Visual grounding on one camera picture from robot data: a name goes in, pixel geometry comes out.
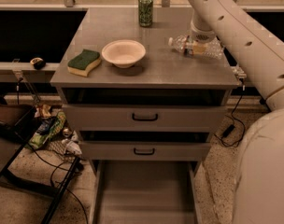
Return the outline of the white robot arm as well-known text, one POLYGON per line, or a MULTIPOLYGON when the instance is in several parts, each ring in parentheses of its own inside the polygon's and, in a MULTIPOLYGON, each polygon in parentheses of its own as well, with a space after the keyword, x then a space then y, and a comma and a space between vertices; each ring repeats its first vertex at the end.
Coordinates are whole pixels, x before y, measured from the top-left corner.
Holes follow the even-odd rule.
POLYGON ((284 224, 284 43, 235 0, 188 1, 271 109, 239 146, 232 223, 284 224))

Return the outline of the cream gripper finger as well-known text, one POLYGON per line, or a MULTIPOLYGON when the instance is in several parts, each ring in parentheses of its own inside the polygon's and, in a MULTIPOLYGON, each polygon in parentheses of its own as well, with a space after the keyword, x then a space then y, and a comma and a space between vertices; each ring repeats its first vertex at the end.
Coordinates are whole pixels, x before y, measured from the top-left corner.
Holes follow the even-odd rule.
POLYGON ((197 41, 194 41, 192 43, 192 51, 195 55, 202 55, 205 53, 207 48, 207 43, 199 43, 197 41))

